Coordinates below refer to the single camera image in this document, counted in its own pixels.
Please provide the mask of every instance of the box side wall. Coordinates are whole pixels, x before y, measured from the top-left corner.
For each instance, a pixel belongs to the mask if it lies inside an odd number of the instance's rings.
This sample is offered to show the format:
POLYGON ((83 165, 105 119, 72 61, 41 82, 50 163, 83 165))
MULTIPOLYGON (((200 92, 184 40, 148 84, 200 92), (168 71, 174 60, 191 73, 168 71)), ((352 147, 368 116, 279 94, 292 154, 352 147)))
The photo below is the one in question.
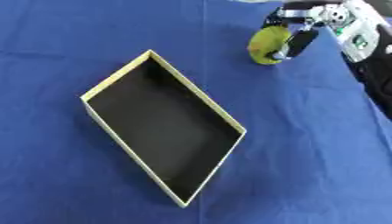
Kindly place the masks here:
POLYGON ((95 87, 91 88, 88 90, 82 97, 81 99, 84 102, 89 101, 91 98, 99 94, 103 89, 107 88, 111 84, 115 83, 119 79, 121 79, 125 74, 127 74, 129 71, 134 69, 135 67, 139 66, 143 62, 145 62, 150 56, 151 56, 152 50, 148 50, 144 52, 142 55, 139 57, 133 59, 130 63, 128 63, 126 66, 121 68, 120 70, 116 71, 112 75, 110 75, 108 78, 100 82, 98 85, 95 87))
POLYGON ((168 185, 162 181, 154 171, 143 162, 143 160, 103 121, 103 119, 94 111, 91 106, 83 101, 87 113, 140 165, 145 172, 166 192, 180 207, 186 207, 186 203, 180 199, 168 185))
POLYGON ((243 139, 245 134, 247 133, 246 130, 241 133, 241 136, 237 139, 237 141, 233 144, 233 146, 230 148, 230 150, 226 153, 226 155, 220 160, 220 162, 213 168, 213 170, 208 174, 206 179, 199 185, 198 189, 193 193, 191 198, 189 198, 188 201, 185 202, 185 205, 188 206, 192 200, 197 196, 197 194, 203 189, 203 187, 206 185, 206 183, 211 179, 211 177, 218 171, 218 169, 221 167, 221 165, 225 162, 225 160, 228 158, 228 156, 233 152, 233 149, 238 145, 238 143, 243 139))
POLYGON ((201 89, 199 89, 193 82, 188 80, 181 72, 170 65, 166 60, 159 56, 156 52, 151 50, 150 56, 159 65, 168 70, 178 81, 184 84, 188 89, 194 92, 206 105, 213 109, 217 114, 219 114, 227 123, 234 127, 241 134, 246 132, 245 128, 238 123, 228 112, 226 112, 218 103, 213 101, 207 94, 205 94, 201 89))

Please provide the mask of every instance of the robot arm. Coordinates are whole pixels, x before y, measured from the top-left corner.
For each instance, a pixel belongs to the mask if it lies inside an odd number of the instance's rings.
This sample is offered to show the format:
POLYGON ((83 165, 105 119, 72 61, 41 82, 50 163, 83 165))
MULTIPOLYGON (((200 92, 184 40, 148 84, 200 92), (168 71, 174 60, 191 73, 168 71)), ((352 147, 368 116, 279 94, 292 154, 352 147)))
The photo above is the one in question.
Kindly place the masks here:
POLYGON ((296 57, 318 36, 318 28, 326 27, 357 81, 392 120, 392 28, 371 5, 362 0, 285 3, 267 16, 262 28, 289 24, 304 26, 267 57, 296 57))

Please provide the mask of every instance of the open box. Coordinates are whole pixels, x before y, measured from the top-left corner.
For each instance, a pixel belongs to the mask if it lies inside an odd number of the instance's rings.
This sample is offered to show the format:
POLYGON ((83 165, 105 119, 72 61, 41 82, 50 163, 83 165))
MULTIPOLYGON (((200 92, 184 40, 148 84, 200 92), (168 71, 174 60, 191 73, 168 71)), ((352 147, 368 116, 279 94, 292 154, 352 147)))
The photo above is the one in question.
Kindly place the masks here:
POLYGON ((181 207, 246 130, 152 50, 81 97, 87 112, 181 207))

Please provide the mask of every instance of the tennis ball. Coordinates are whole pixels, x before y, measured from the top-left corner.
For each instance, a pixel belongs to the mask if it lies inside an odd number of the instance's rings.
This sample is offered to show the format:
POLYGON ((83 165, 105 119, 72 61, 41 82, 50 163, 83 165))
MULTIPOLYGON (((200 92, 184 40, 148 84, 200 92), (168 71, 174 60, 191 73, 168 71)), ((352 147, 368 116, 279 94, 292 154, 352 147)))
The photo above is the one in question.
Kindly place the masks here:
POLYGON ((261 29, 249 41, 250 57, 256 63, 262 65, 273 65, 281 62, 281 60, 267 58, 267 53, 279 50, 290 36, 290 31, 283 26, 269 26, 261 29))

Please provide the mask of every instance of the blue cloth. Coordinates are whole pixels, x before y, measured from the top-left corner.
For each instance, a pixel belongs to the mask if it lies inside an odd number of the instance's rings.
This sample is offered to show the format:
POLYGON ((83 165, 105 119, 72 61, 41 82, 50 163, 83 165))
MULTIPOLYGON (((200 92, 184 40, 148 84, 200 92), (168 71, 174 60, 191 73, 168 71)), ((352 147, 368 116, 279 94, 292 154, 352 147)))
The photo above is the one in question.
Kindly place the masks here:
POLYGON ((322 31, 258 66, 246 45, 277 3, 0 1, 2 224, 392 223, 390 121, 322 31), (147 49, 248 129, 181 209, 79 96, 147 49))

